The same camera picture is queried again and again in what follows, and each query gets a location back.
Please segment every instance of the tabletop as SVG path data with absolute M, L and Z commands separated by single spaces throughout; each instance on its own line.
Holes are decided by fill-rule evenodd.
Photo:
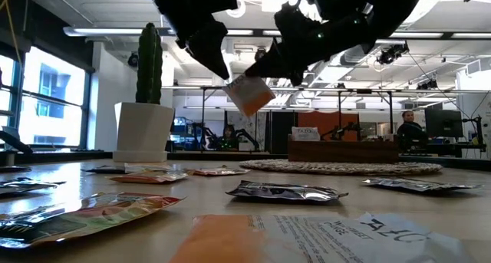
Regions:
M 2 249 L 0 262 L 162 263 L 172 258 L 197 215 L 329 215 L 356 219 L 366 212 L 397 213 L 432 231 L 460 239 L 477 262 L 491 262 L 491 173 L 444 169 L 440 175 L 418 177 L 435 182 L 485 185 L 482 189 L 436 197 L 362 186 L 362 176 L 253 171 L 241 176 L 190 176 L 171 184 L 147 185 L 114 182 L 106 178 L 109 175 L 81 171 L 110 164 L 112 161 L 107 159 L 46 164 L 33 166 L 33 170 L 27 173 L 0 174 L 1 181 L 19 176 L 47 182 L 66 181 L 57 189 L 2 199 L 0 213 L 70 202 L 97 192 L 139 192 L 187 199 L 145 218 L 94 235 L 24 250 Z M 219 167 L 223 164 L 238 166 L 234 162 L 203 161 L 169 161 L 169 164 L 183 168 Z M 329 186 L 349 192 L 349 196 L 332 205 L 237 202 L 225 191 L 234 189 L 241 180 Z

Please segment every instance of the silver foil bag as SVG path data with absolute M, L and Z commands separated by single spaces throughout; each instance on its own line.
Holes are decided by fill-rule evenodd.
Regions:
M 450 191 L 459 189 L 477 189 L 483 187 L 481 185 L 457 185 L 452 183 L 427 182 L 417 179 L 404 178 L 373 178 L 363 181 L 369 186 L 380 186 L 384 188 L 408 189 L 417 192 L 437 192 Z
M 297 186 L 263 182 L 241 181 L 236 189 L 226 192 L 238 197 L 256 197 L 266 199 L 288 199 L 297 201 L 328 202 L 347 196 L 347 193 L 322 186 Z

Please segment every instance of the ceiling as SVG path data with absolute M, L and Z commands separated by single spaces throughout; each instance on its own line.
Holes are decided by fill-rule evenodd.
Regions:
M 34 0 L 49 11 L 76 27 L 144 27 L 147 22 L 161 25 L 160 15 L 151 0 Z M 227 28 L 274 29 L 273 12 L 263 12 L 261 0 L 246 0 L 245 14 L 233 18 L 226 12 L 215 14 Z M 441 0 L 417 21 L 405 26 L 410 30 L 488 31 L 491 30 L 491 0 Z M 163 27 L 169 25 L 164 21 Z M 174 38 L 165 37 L 169 51 L 179 67 L 176 79 L 180 85 L 211 84 L 212 73 L 197 64 L 185 51 L 180 50 Z M 234 74 L 242 73 L 254 62 L 257 47 L 269 47 L 270 38 L 227 37 L 225 43 L 235 55 L 231 63 Z M 126 62 L 137 38 L 113 37 L 106 43 L 111 53 Z M 455 71 L 465 63 L 491 54 L 491 41 L 408 41 L 410 53 L 392 65 L 381 67 L 375 62 L 376 53 L 363 59 L 354 69 L 339 78 L 346 87 L 409 87 L 415 88 L 425 79 L 421 69 L 437 74 L 439 87 L 454 87 Z M 322 78 L 314 87 L 327 87 Z

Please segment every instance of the woven placemat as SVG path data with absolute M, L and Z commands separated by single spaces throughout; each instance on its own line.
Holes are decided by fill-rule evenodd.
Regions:
M 431 163 L 302 163 L 287 159 L 264 159 L 241 162 L 240 167 L 285 173 L 323 175 L 410 176 L 438 173 L 443 167 Z

